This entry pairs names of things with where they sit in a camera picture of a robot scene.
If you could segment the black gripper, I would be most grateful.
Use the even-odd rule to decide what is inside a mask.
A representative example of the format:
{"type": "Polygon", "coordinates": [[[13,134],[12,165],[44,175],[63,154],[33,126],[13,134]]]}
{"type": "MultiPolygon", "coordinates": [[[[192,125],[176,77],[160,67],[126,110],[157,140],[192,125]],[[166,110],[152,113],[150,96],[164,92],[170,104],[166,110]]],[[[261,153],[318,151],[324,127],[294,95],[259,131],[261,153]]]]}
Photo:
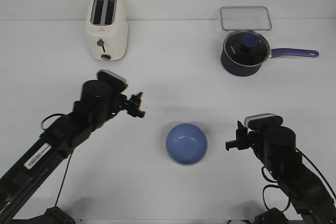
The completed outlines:
{"type": "Polygon", "coordinates": [[[134,118],[144,118],[139,108],[143,92],[131,95],[128,100],[122,94],[127,87],[123,79],[89,80],[82,86],[80,100],[74,103],[73,120],[76,122],[105,122],[121,110],[134,118]]]}
{"type": "Polygon", "coordinates": [[[250,147],[270,172],[297,170],[296,134],[288,127],[269,126],[262,131],[247,132],[241,121],[237,121],[236,140],[225,142],[225,149],[250,147]]]}

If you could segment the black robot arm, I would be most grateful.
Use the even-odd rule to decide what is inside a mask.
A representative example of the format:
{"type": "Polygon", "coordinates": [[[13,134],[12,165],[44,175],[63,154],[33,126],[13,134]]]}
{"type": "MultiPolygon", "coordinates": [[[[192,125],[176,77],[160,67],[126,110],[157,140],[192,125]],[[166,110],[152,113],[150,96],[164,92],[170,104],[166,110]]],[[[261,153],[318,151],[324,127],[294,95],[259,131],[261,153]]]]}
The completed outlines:
{"type": "Polygon", "coordinates": [[[140,110],[142,93],[127,98],[122,93],[125,89],[102,80],[83,84],[72,112],[46,128],[1,177],[1,223],[9,223],[57,166],[106,121],[122,110],[133,117],[144,117],[140,110]]]}
{"type": "Polygon", "coordinates": [[[253,128],[237,123],[227,150],[251,148],[305,223],[335,223],[335,204],[321,179],[302,162],[295,132],[279,118],[258,120],[253,128]]]}

